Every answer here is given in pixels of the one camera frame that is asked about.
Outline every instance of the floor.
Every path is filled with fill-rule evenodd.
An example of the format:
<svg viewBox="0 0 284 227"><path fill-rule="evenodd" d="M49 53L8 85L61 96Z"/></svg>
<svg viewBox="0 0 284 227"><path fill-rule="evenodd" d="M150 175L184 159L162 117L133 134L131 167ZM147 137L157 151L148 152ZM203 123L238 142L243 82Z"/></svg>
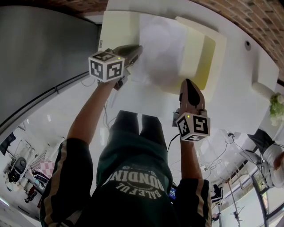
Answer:
<svg viewBox="0 0 284 227"><path fill-rule="evenodd" d="M0 201L0 226L1 227L40 227L38 221L34 221L12 206L7 206Z"/></svg>
<svg viewBox="0 0 284 227"><path fill-rule="evenodd" d="M92 84L93 82L94 79L89 77L82 81L88 87L79 82L42 106L26 120L27 130L40 137L46 144L54 146L61 137L67 136L73 120L97 86L96 82ZM106 109L109 122L116 117L120 110L111 107L111 100L115 92L111 93ZM96 176L99 155L105 148L108 139L108 130L103 125L103 115L104 112L102 112L94 139L90 145L90 152L94 163L94 178ZM141 126L140 114L138 115L138 120ZM178 134L178 130L172 127L171 121L160 119L160 122L163 127L166 144L168 145L170 140ZM254 145L246 134L236 133L235 136L236 144L244 146L246 149L253 149ZM228 179L231 173L243 161L243 158L238 154L240 148L234 143L230 143L232 143L232 139L227 136L226 130L213 128L211 129L211 136L208 139L195 145L199 162L203 169L203 176L212 183L220 183L223 181L222 178ZM178 139L175 139L169 149L169 166L176 184L181 179L180 159L180 142ZM95 184L92 185L91 191L94 191L94 189Z"/></svg>

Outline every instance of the black cable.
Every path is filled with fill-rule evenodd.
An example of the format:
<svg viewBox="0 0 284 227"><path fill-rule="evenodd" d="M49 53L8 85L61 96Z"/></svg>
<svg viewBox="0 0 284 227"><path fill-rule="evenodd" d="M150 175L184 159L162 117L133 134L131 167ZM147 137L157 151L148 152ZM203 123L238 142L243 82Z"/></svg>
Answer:
<svg viewBox="0 0 284 227"><path fill-rule="evenodd" d="M225 143L226 143L226 147L225 147L225 151L223 151L223 153L221 154L221 155L219 155L212 163L211 163L211 165L209 166L209 167L207 167L206 169L210 169L210 167L213 165L213 163L218 159L218 158L220 158L225 152L226 152L226 150L227 150L227 144L232 144L232 143L227 143L227 141L225 140Z"/></svg>
<svg viewBox="0 0 284 227"><path fill-rule="evenodd" d="M259 169L259 167L257 166L257 164L252 160L252 158L242 149L242 151L250 158L250 160L252 161L252 163L253 164L255 164L256 165L256 167L258 168L258 170L260 171L260 173L261 173L261 175L262 175L262 177L263 177L263 179L265 179L265 177L264 177L264 175L263 175L263 173L262 173L262 171Z"/></svg>
<svg viewBox="0 0 284 227"><path fill-rule="evenodd" d="M104 110L105 110L105 114L103 115L103 125L110 131L110 127L107 123L107 101L106 104L103 106Z"/></svg>
<svg viewBox="0 0 284 227"><path fill-rule="evenodd" d="M211 176L211 169L209 169L209 170L210 170L210 174L209 174L208 177L205 178L205 180L207 180Z"/></svg>
<svg viewBox="0 0 284 227"><path fill-rule="evenodd" d="M174 136L174 138L172 138L172 140L170 141L170 144L173 142L173 140L175 139L175 138L177 138L179 136L179 134L177 134L177 135L175 135Z"/></svg>
<svg viewBox="0 0 284 227"><path fill-rule="evenodd" d="M85 87L90 87L90 86L92 86L95 83L95 81L96 81L96 78L94 79L94 82L92 82L90 85L83 84L83 81L81 81L81 84L83 84L83 86L85 86Z"/></svg>
<svg viewBox="0 0 284 227"><path fill-rule="evenodd" d="M115 119L116 119L116 117L112 118L112 119L110 120L110 122L108 122L108 125L109 125L113 120L115 120Z"/></svg>
<svg viewBox="0 0 284 227"><path fill-rule="evenodd" d="M214 169L217 168L217 165L219 165L219 164L222 163L222 159L219 159L219 160L215 163L215 165L213 165L215 161L214 161L214 162L204 162L204 161L202 161L202 162L203 162L202 164L204 164L204 165L206 165L206 164L211 164L209 167L204 168L205 171L207 171L208 169L214 170Z"/></svg>
<svg viewBox="0 0 284 227"><path fill-rule="evenodd" d="M173 164L176 164L176 163L178 163L179 161L181 161L181 159L178 160L178 161L176 161L176 162L174 162ZM170 167L172 167L173 164L171 164Z"/></svg>
<svg viewBox="0 0 284 227"><path fill-rule="evenodd" d="M282 144L275 144L275 143L274 143L273 145L284 148L284 145L282 145Z"/></svg>
<svg viewBox="0 0 284 227"><path fill-rule="evenodd" d="M260 161L260 171L261 171L261 174L262 174L262 160L261 160L261 151L259 151L259 153L260 153L260 155L259 155L259 161Z"/></svg>
<svg viewBox="0 0 284 227"><path fill-rule="evenodd" d="M250 150L247 150L247 149L246 149L245 151L247 151L247 152L250 152L250 153L253 153L253 154L254 154L254 152L253 152L253 151L250 151Z"/></svg>
<svg viewBox="0 0 284 227"><path fill-rule="evenodd" d="M35 157L32 159L32 161L30 162L30 164L29 164L28 166L33 165L33 161L34 161L34 159L37 158L37 157L38 157L38 154L35 155Z"/></svg>

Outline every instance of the white table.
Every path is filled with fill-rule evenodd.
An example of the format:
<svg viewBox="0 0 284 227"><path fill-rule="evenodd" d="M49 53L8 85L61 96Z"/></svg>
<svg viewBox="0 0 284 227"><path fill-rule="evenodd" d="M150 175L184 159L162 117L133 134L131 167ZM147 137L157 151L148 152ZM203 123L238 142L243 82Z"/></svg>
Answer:
<svg viewBox="0 0 284 227"><path fill-rule="evenodd" d="M255 93L251 84L258 81L274 90L279 69L249 35L221 15L187 0L109 0L107 10L144 12L172 19L180 16L226 36L221 74L212 100L206 104L211 126L231 132L255 133L269 101ZM250 51L245 49L245 41L250 42ZM172 119L172 112L178 108L179 102L177 95L130 82L119 91L114 106Z"/></svg>

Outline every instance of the cable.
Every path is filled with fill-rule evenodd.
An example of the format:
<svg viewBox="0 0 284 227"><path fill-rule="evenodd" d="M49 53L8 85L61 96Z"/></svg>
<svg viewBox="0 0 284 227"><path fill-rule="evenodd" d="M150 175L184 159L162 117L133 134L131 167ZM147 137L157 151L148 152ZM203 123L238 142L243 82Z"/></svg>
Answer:
<svg viewBox="0 0 284 227"><path fill-rule="evenodd" d="M177 138L178 136L179 136L179 134L175 135L174 138L172 138L172 140L170 141L170 144L171 144L171 143L173 142L173 140L174 140L175 138Z"/></svg>
<svg viewBox="0 0 284 227"><path fill-rule="evenodd" d="M94 79L94 81L90 85L83 84L83 81L81 81L81 84L83 84L83 86L85 86L85 87L90 87L95 83L95 81L96 81L96 78Z"/></svg>
<svg viewBox="0 0 284 227"><path fill-rule="evenodd" d="M19 141L18 146L17 146L17 148L16 148L16 151L15 151L14 155L12 155L12 154L11 154L13 157L15 157L15 156L16 156L16 154L17 154L17 150L18 150L19 145L20 145L20 143L21 143L21 142L22 142L22 140L20 140L20 141Z"/></svg>
<svg viewBox="0 0 284 227"><path fill-rule="evenodd" d="M282 145L282 144L275 144L275 143L274 143L273 145L284 148L284 145Z"/></svg>
<svg viewBox="0 0 284 227"><path fill-rule="evenodd" d="M115 120L116 119L116 117L114 117L114 118L112 118L111 120L110 120L110 122L108 122L108 124L110 124L113 120Z"/></svg>
<svg viewBox="0 0 284 227"><path fill-rule="evenodd" d="M204 162L203 161L203 163L201 164L201 165L206 165L206 164L211 164L209 167L207 167L207 168L205 168L204 170L205 171L207 171L208 169L210 169L210 170L214 170L214 169L216 169L217 168L217 165L219 165L219 164L221 164L222 163L222 159L219 159L218 161L217 161L217 163L215 163L215 165L212 165L212 164L214 164L214 162Z"/></svg>
<svg viewBox="0 0 284 227"><path fill-rule="evenodd" d="M262 160L261 160L261 151L259 151L259 153L260 153L260 155L259 155L259 161L260 161L260 172L261 172L261 174L262 174Z"/></svg>
<svg viewBox="0 0 284 227"><path fill-rule="evenodd" d="M223 151L223 153L222 153L221 155L219 155L213 162L210 162L211 165L210 165L209 167L207 167L206 169L209 169L209 168L213 165L213 163L214 163L218 158L220 158L220 157L226 152L226 150L227 150L227 144L232 144L232 143L227 143L226 140L225 140L225 143L226 143L225 151Z"/></svg>
<svg viewBox="0 0 284 227"><path fill-rule="evenodd" d="M175 168L173 168L173 170L181 172L180 170L178 170L178 169L175 169Z"/></svg>
<svg viewBox="0 0 284 227"><path fill-rule="evenodd" d="M242 149L242 147L240 147L238 144L236 144L235 141L234 141L234 144L235 144L236 146L238 146L239 148ZM261 173L263 179L265 179L265 177L264 177L264 175L263 175L261 169L257 166L257 164L252 160L252 158L251 158L243 149L242 149L242 151L246 154L246 156L248 156L248 157L250 158L250 160L252 161L252 163L256 165L256 167L257 167L258 170L260 171L260 173Z"/></svg>
<svg viewBox="0 0 284 227"><path fill-rule="evenodd" d="M176 164L176 163L178 163L179 161L181 161L181 159L178 160L178 161L176 161L176 162L174 162L173 164ZM172 167L173 164L171 164L170 167Z"/></svg>
<svg viewBox="0 0 284 227"><path fill-rule="evenodd" d="M36 154L35 157L32 159L32 161L31 161L30 164L28 165L29 167L33 164L34 159L37 158L37 157L38 157L38 154Z"/></svg>
<svg viewBox="0 0 284 227"><path fill-rule="evenodd" d="M211 176L211 169L209 169L209 170L210 170L210 174L209 174L208 177L205 178L205 180L207 180Z"/></svg>
<svg viewBox="0 0 284 227"><path fill-rule="evenodd" d="M106 104L103 106L104 110L105 110L105 114L103 115L103 125L107 128L108 131L110 131L110 127L108 125L108 120L107 120L107 103L108 101L106 101Z"/></svg>

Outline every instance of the green t-shirt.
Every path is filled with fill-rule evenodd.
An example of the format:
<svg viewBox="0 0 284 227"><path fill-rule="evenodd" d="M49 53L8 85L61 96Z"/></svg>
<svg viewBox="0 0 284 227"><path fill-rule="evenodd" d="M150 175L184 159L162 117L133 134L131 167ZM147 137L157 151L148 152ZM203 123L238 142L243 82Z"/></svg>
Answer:
<svg viewBox="0 0 284 227"><path fill-rule="evenodd" d="M78 139L62 143L41 202L43 226L211 226L208 181L181 180L172 204L166 150L133 134L112 136L92 197L88 145Z"/></svg>

